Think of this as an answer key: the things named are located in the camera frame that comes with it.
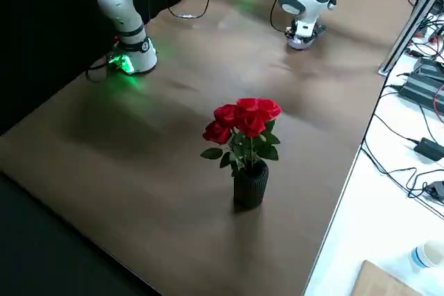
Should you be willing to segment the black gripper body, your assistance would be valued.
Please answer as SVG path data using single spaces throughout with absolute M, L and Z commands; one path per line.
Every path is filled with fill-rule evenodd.
M 294 21 L 292 23 L 292 31 L 298 38 L 312 38 L 317 37 L 326 30 L 326 26 L 319 24 L 317 21 L 314 23 L 305 22 L 302 20 Z

